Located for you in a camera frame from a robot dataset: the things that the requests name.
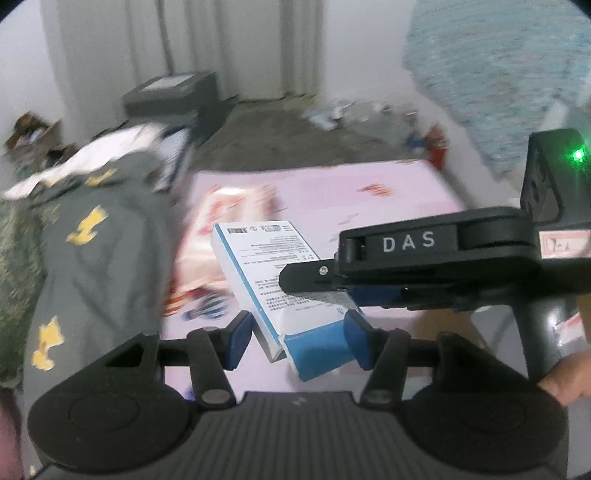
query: white cloth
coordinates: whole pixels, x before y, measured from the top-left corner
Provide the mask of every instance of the white cloth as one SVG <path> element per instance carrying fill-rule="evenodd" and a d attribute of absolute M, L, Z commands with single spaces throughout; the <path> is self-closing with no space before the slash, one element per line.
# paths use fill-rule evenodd
<path fill-rule="evenodd" d="M 39 182 L 53 185 L 55 182 L 75 173 L 90 173 L 131 152 L 150 150 L 165 126 L 156 123 L 137 125 L 100 137 L 58 167 L 48 168 L 20 181 L 4 192 L 8 200 L 27 197 Z"/>

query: circular black disc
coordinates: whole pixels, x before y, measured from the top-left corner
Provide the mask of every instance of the circular black disc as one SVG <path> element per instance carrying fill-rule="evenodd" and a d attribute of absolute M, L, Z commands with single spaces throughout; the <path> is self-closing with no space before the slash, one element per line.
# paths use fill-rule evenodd
<path fill-rule="evenodd" d="M 186 402 L 166 385 L 125 394 L 50 391 L 28 421 L 31 440 L 51 463 L 86 473 L 145 465 L 170 450 L 188 424 Z"/>
<path fill-rule="evenodd" d="M 543 393 L 433 393 L 406 403 L 410 433 L 460 469 L 520 472 L 548 463 L 566 435 L 566 415 Z"/>

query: ribbed black surface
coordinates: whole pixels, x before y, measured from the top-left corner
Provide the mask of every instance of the ribbed black surface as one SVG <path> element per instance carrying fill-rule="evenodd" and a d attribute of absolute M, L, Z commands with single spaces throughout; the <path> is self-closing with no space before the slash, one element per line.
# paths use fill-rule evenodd
<path fill-rule="evenodd" d="M 348 393 L 249 393 L 230 411 L 205 414 L 190 438 L 135 472 L 91 477 L 50 467 L 42 480 L 558 480 L 461 472 L 422 452 L 395 417 L 355 405 Z"/>

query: pink table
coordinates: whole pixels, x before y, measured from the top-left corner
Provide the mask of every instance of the pink table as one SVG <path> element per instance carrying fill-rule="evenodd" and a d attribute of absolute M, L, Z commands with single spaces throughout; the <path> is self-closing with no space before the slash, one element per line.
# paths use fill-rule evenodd
<path fill-rule="evenodd" d="M 379 223 L 398 222 L 463 209 L 456 195 L 439 173 L 426 161 L 390 161 L 351 164 L 329 168 L 304 168 L 262 173 L 200 172 L 188 196 L 197 205 L 213 185 L 243 187 L 277 186 L 278 219 L 290 220 L 321 258 L 331 258 L 341 230 Z M 183 312 L 196 308 L 197 299 L 179 313 L 164 320 L 163 338 L 183 338 L 204 326 L 223 327 L 239 308 L 227 298 L 223 319 L 198 317 L 183 320 Z M 408 329 L 417 312 L 406 309 L 363 309 L 376 327 Z M 287 360 L 269 363 L 256 339 L 252 338 L 240 366 L 227 372 L 236 397 L 246 391 L 351 391 L 359 395 L 369 373 L 355 362 L 308 382 L 301 382 Z M 168 367 L 166 383 L 187 394 L 189 369 Z"/>

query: green fabric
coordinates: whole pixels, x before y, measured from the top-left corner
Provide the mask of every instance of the green fabric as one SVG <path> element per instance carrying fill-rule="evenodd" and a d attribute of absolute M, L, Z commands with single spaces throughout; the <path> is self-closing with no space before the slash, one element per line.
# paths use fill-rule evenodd
<path fill-rule="evenodd" d="M 43 286 L 41 222 L 27 200 L 0 199 L 0 384 L 14 386 Z"/>

